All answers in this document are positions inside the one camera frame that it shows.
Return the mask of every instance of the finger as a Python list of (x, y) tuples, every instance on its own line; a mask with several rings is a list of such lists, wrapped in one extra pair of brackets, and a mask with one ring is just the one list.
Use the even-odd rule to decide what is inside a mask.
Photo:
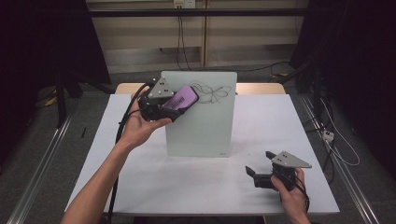
[[(146, 90), (144, 90), (144, 89), (143, 89), (141, 92), (139, 92), (139, 95), (137, 96), (136, 99), (138, 99), (138, 98), (139, 98), (141, 95), (143, 95), (143, 93), (145, 93), (145, 92), (146, 92)], [(136, 95), (136, 92), (135, 92), (135, 93), (132, 93), (132, 94), (131, 94), (131, 99), (134, 98), (135, 95)]]
[(271, 182), (281, 195), (286, 195), (289, 193), (282, 181), (276, 176), (271, 176)]
[(169, 123), (172, 123), (171, 119), (158, 119), (154, 122), (149, 123), (148, 125), (151, 126), (151, 128), (153, 130), (156, 130), (156, 129), (159, 129)]
[[(137, 102), (138, 99), (140, 98), (140, 96), (145, 93), (146, 90), (142, 90), (141, 92), (139, 92), (139, 95), (136, 97), (136, 100), (133, 102), (131, 109), (129, 110), (129, 112), (135, 111), (139, 109), (139, 103)], [(134, 98), (134, 96), (136, 95), (136, 92), (134, 94), (131, 94), (131, 99)]]
[(304, 177), (304, 171), (303, 171), (303, 169), (301, 169), (301, 168), (295, 168), (295, 170), (296, 170), (296, 173), (297, 173), (297, 178), (299, 178), (300, 180), (301, 180), (301, 182), (300, 181), (297, 181), (297, 184), (300, 186), (300, 187), (304, 187), (303, 185), (305, 185), (305, 177)]

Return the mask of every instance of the wire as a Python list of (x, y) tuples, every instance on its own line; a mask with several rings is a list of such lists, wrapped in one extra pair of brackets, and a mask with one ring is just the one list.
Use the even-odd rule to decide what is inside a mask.
[(311, 121), (314, 121), (314, 119), (318, 119), (317, 117), (313, 117), (312, 119), (306, 120), (304, 122), (302, 122), (301, 124), (303, 125), (303, 127), (305, 127), (306, 125), (308, 125)]
[(312, 133), (312, 132), (322, 131), (322, 130), (325, 129), (327, 126), (329, 126), (330, 120), (327, 120), (326, 124), (322, 124), (322, 123), (319, 123), (319, 122), (318, 122), (318, 124), (321, 125), (321, 126), (318, 127), (318, 128), (316, 128), (316, 129), (306, 130), (305, 132), (306, 132), (306, 133)]
[[(122, 117), (121, 122), (119, 123), (119, 129), (117, 130), (117, 136), (116, 136), (116, 144), (119, 142), (119, 140), (121, 139), (122, 133), (123, 133), (123, 129), (125, 127), (126, 121), (128, 120), (128, 118), (131, 116), (131, 114), (133, 114), (134, 112), (139, 111), (138, 110), (134, 110), (132, 112), (129, 112), (131, 110), (132, 105), (134, 104), (134, 101), (137, 99), (137, 97), (139, 96), (140, 92), (145, 89), (147, 86), (152, 86), (153, 84), (151, 83), (145, 83), (143, 84), (139, 90), (137, 90), (137, 92), (134, 94), (134, 97), (132, 97), (131, 102), (128, 104), (128, 107)], [(108, 207), (108, 212), (107, 212), (107, 223), (111, 224), (111, 218), (113, 217), (113, 208), (114, 208), (114, 202), (116, 201), (116, 196), (117, 196), (117, 189), (118, 189), (118, 185), (119, 185), (119, 176), (117, 177), (116, 181), (114, 182), (113, 185), (113, 190), (111, 193), (111, 199), (110, 199), (110, 206)]]
[[(322, 141), (322, 144), (323, 144), (324, 148), (326, 149), (326, 143), (324, 141)], [(326, 150), (326, 152), (327, 152), (327, 157), (326, 157), (326, 161), (323, 164), (322, 171), (323, 171), (323, 173), (325, 173), (325, 170), (326, 170), (326, 167), (327, 167), (327, 161), (330, 161), (330, 163), (332, 164), (332, 176), (331, 176), (330, 180), (328, 180), (328, 184), (330, 185), (334, 181), (335, 170), (334, 170), (334, 163), (330, 159), (332, 151), (331, 150), (329, 150), (329, 151)]]
[(254, 72), (254, 71), (259, 71), (265, 68), (269, 68), (271, 66), (280, 64), (280, 63), (289, 63), (289, 62), (278, 62), (278, 63), (272, 63), (270, 65), (265, 65), (264, 67), (259, 67), (259, 68), (253, 68), (253, 69), (247, 69), (247, 70), (236, 70), (236, 69), (231, 69), (231, 68), (202, 68), (202, 69), (196, 69), (195, 71), (226, 71), (226, 72)]
[(195, 90), (195, 92), (199, 95), (199, 100), (197, 103), (200, 104), (214, 104), (219, 102), (220, 98), (227, 97), (229, 92), (231, 91), (231, 87), (229, 86), (221, 86), (221, 87), (209, 87), (205, 83), (194, 82), (191, 83), (190, 86)]
[(306, 192), (306, 187), (305, 187), (305, 184), (303, 183), (303, 181), (297, 176), (296, 176), (296, 179), (301, 183), (301, 185), (303, 186), (304, 191)]
[(270, 77), (268, 78), (268, 83), (270, 83), (272, 81), (272, 77), (273, 77), (273, 65), (271, 64), (270, 66)]
[(349, 147), (352, 149), (353, 153), (355, 153), (356, 158), (358, 159), (358, 162), (356, 162), (356, 163), (351, 163), (351, 162), (345, 161), (345, 160), (341, 157), (340, 154), (338, 154), (336, 151), (334, 151), (334, 149), (332, 148), (332, 146), (330, 146), (329, 142), (328, 142), (327, 140), (325, 140), (325, 142), (329, 145), (329, 149), (330, 149), (330, 150), (334, 153), (334, 155), (335, 155), (338, 159), (340, 159), (343, 163), (348, 164), (348, 165), (351, 165), (351, 166), (357, 166), (357, 165), (359, 165), (359, 164), (361, 163), (361, 158), (359, 157), (359, 155), (358, 155), (358, 153), (356, 152), (355, 148), (353, 148), (353, 146), (349, 144), (349, 142), (345, 139), (345, 137), (338, 131), (337, 127), (335, 127), (335, 124), (334, 124), (334, 122), (332, 121), (332, 116), (331, 116), (331, 114), (330, 114), (330, 112), (329, 112), (329, 110), (328, 110), (326, 104), (324, 103), (323, 99), (320, 99), (320, 101), (323, 103), (324, 108), (325, 108), (327, 114), (329, 115), (330, 122), (332, 123), (332, 126), (334, 127), (335, 131), (336, 131), (338, 134), (340, 134), (341, 138), (349, 145)]
[(177, 60), (178, 68), (181, 71), (185, 71), (183, 68), (181, 68), (180, 62), (178, 60), (178, 51), (180, 49), (180, 38), (181, 38), (181, 43), (182, 43), (182, 46), (183, 46), (184, 59), (186, 60), (186, 64), (189, 67), (189, 70), (191, 71), (191, 68), (190, 68), (190, 65), (189, 65), (189, 61), (187, 60), (186, 48), (184, 46), (183, 19), (181, 17), (178, 17), (178, 41), (177, 41), (177, 56), (176, 56), (176, 60)]

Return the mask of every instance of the black cable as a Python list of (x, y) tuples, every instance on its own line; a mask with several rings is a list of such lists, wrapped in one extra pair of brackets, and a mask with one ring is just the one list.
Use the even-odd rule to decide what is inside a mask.
[(262, 70), (265, 68), (269, 68), (271, 66), (274, 66), (274, 65), (277, 65), (280, 63), (289, 63), (289, 62), (272, 63), (270, 65), (265, 65), (264, 67), (247, 69), (247, 70), (235, 70), (235, 69), (230, 69), (230, 68), (202, 68), (202, 69), (196, 69), (194, 71), (254, 72), (254, 71), (259, 71), (259, 70)]
[(305, 127), (306, 125), (308, 125), (310, 122), (314, 121), (314, 119), (317, 119), (317, 117), (313, 117), (312, 119), (309, 119), (307, 121), (302, 122), (301, 124), (303, 125), (303, 127)]
[[(334, 120), (334, 113), (332, 111), (332, 105), (330, 103), (330, 94), (328, 93), (327, 96), (328, 96), (328, 99), (322, 99), (322, 100), (326, 104), (326, 106), (329, 108), (330, 119)], [(334, 133), (333, 125), (331, 125), (330, 130), (332, 133)], [(331, 144), (332, 144), (331, 148), (334, 148), (334, 142), (335, 142), (335, 139), (333, 139), (331, 142)], [(326, 144), (324, 142), (323, 142), (323, 146), (327, 150)], [(331, 159), (331, 155), (332, 155), (332, 150), (327, 151), (326, 161), (324, 162), (323, 167), (322, 167), (322, 171), (323, 171), (323, 173), (325, 173), (328, 161), (330, 161), (330, 163), (332, 164), (332, 176), (331, 176), (330, 180), (328, 181), (329, 185), (334, 181), (334, 176), (335, 176), (334, 163)]]
[(178, 50), (180, 49), (180, 17), (178, 17), (178, 40), (177, 40), (177, 53), (176, 53), (176, 62), (177, 66), (181, 71), (184, 71), (183, 68), (181, 68), (180, 63), (178, 61)]
[(186, 48), (184, 46), (184, 33), (183, 33), (183, 19), (181, 17), (178, 17), (178, 41), (177, 41), (177, 66), (181, 71), (185, 71), (181, 66), (180, 66), (180, 61), (178, 60), (178, 51), (180, 49), (180, 38), (181, 38), (181, 43), (183, 47), (183, 54), (184, 54), (184, 59), (186, 60), (186, 64), (189, 67), (189, 70), (191, 71), (189, 61), (187, 60), (187, 55), (186, 55)]
[(327, 126), (329, 126), (329, 124), (331, 124), (331, 122), (330, 122), (330, 120), (327, 120), (326, 124), (322, 124), (320, 127), (316, 128), (316, 129), (306, 130), (305, 132), (312, 133), (312, 132), (322, 131)]
[(186, 60), (186, 64), (189, 67), (189, 70), (191, 71), (189, 61), (187, 60), (186, 48), (184, 47), (183, 19), (181, 17), (179, 17), (179, 19), (180, 19), (181, 43), (183, 44), (184, 59)]
[(304, 189), (305, 192), (306, 192), (306, 187), (305, 187), (305, 184), (303, 183), (303, 181), (302, 181), (299, 177), (297, 177), (297, 176), (296, 176), (296, 179), (301, 183), (301, 185), (303, 186), (303, 189)]
[(273, 67), (273, 64), (271, 64), (271, 66), (270, 66), (270, 77), (268, 78), (268, 83), (270, 83), (271, 81), (272, 81), (272, 76), (273, 76), (273, 69), (272, 69), (272, 67)]
[[(137, 92), (134, 94), (134, 97), (132, 97), (131, 103), (129, 103), (121, 122), (119, 123), (119, 129), (117, 131), (117, 136), (116, 136), (116, 144), (120, 141), (122, 133), (123, 133), (123, 129), (125, 127), (126, 121), (128, 120), (128, 118), (131, 116), (131, 114), (133, 114), (134, 112), (139, 111), (135, 110), (133, 112), (129, 112), (131, 110), (132, 105), (134, 104), (134, 101), (137, 99), (137, 97), (139, 96), (140, 92), (145, 89), (147, 86), (152, 86), (153, 84), (151, 83), (145, 83), (143, 84), (139, 90), (137, 90)], [(111, 218), (113, 217), (113, 208), (114, 208), (114, 202), (116, 201), (116, 196), (117, 196), (117, 188), (118, 188), (118, 184), (119, 184), (119, 177), (117, 177), (116, 181), (114, 182), (113, 185), (113, 191), (111, 193), (111, 199), (110, 199), (110, 206), (108, 207), (108, 213), (107, 213), (107, 223), (111, 224)]]

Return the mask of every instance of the white tabletop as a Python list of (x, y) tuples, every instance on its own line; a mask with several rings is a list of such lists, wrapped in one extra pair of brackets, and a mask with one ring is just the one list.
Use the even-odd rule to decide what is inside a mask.
[[(130, 95), (111, 95), (70, 202), (114, 146), (129, 101)], [(286, 150), (312, 164), (312, 169), (304, 169), (310, 214), (339, 212), (288, 95), (236, 96), (231, 146), (230, 158), (169, 157), (165, 129), (157, 130), (132, 151), (122, 169), (114, 212), (131, 216), (283, 213), (278, 193), (255, 188), (245, 171), (247, 165), (258, 174), (270, 174), (267, 150), (275, 154)]]

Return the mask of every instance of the floor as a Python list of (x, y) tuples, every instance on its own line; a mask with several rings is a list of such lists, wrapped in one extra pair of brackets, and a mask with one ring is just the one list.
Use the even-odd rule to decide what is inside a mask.
[[(294, 46), (256, 46), (256, 47), (234, 47), (234, 48), (218, 48), (211, 49), (212, 56), (208, 62), (208, 66), (262, 66), (263, 64), (288, 61)], [(156, 75), (155, 71), (161, 70), (179, 70), (179, 67), (187, 68), (184, 55), (179, 55), (179, 64), (177, 64), (177, 49), (134, 49), (134, 50), (111, 50), (105, 51), (106, 63), (113, 80), (124, 82), (133, 78), (131, 74), (127, 77), (127, 73), (147, 74), (148, 76)], [(186, 58), (189, 61), (191, 68), (199, 67), (199, 50), (195, 48), (186, 49)], [(257, 73), (252, 73), (253, 80), (260, 82), (271, 81), (270, 74), (282, 74), (292, 71), (290, 67), (283, 64), (279, 67), (261, 69)], [(285, 86), (286, 92), (290, 94), (290, 98), (295, 104), (296, 110), (299, 113), (300, 119), (303, 121), (310, 120), (307, 112), (301, 104), (301, 96), (295, 92), (293, 83)], [(106, 108), (107, 95), (97, 91), (84, 92), (84, 97), (78, 105), (76, 119), (70, 124), (67, 135), (64, 139), (64, 144), (59, 148), (57, 156), (54, 158), (53, 163), (59, 165), (56, 170), (50, 170), (46, 174), (46, 179), (43, 181), (42, 190), (36, 193), (37, 199), (33, 204), (27, 216), (26, 223), (53, 223), (53, 220), (59, 220), (62, 217), (62, 208), (57, 207), (57, 204), (67, 202), (69, 192), (73, 188), (76, 178), (79, 173), (79, 166), (71, 165), (75, 162), (82, 164), (84, 162), (84, 155), (90, 148), (90, 142), (94, 138), (97, 125), (100, 122), (101, 113)], [(72, 99), (68, 99), (68, 103), (73, 103)], [(361, 211), (357, 209), (356, 202), (351, 199), (349, 188), (346, 187), (345, 180), (337, 171), (331, 188), (340, 206), (341, 213), (337, 215), (329, 215), (326, 217), (313, 217), (313, 220), (320, 223), (392, 223), (395, 220), (396, 211), (396, 182), (387, 175), (386, 171), (380, 164), (370, 155), (369, 150), (361, 141), (359, 137), (355, 136), (350, 130), (350, 124), (347, 119), (343, 117), (342, 111), (335, 108), (335, 119), (338, 121), (338, 128), (346, 133), (346, 138), (351, 139), (351, 144), (357, 147), (361, 154), (361, 165), (351, 167), (350, 172), (355, 176), (356, 182), (361, 186), (361, 191), (367, 196), (367, 200), (374, 208), (376, 215), (380, 221), (368, 222), (361, 217)], [(18, 197), (23, 194), (24, 188), (30, 180), (31, 176), (35, 174), (35, 168), (40, 163), (40, 156), (45, 153), (46, 146), (50, 143), (51, 135), (53, 134), (53, 126), (56, 125), (56, 107), (46, 107), (37, 111), (32, 122), (32, 129), (35, 131), (33, 134), (26, 134), (22, 137), (21, 148), (16, 150), (11, 155), (16, 161), (23, 162), (23, 166), (6, 164), (6, 170), (1, 177), (0, 194), (2, 202), (0, 203), (0, 222), (7, 221), (9, 214), (12, 212), (16, 204), (15, 197), (8, 197), (9, 195), (17, 195)], [(325, 160), (326, 154), (322, 150), (323, 145), (318, 137), (318, 134), (307, 134), (313, 149), (317, 153), (319, 162)], [(343, 150), (346, 158), (351, 160), (355, 156), (347, 149), (346, 144), (342, 144), (341, 140), (337, 145)], [(33, 152), (31, 148), (38, 148), (39, 151)], [(328, 168), (325, 175), (331, 176), (332, 171)], [(181, 218), (177, 220), (158, 220), (152, 219), (150, 223), (203, 223), (203, 219), (186, 219)], [(235, 219), (209, 219), (206, 223), (238, 223)], [(127, 223), (131, 219), (116, 219), (115, 223)], [(284, 216), (268, 217), (268, 223), (287, 223)]]
[[(294, 45), (233, 46), (208, 50), (207, 67), (289, 61)], [(105, 50), (110, 74), (201, 67), (199, 48)]]

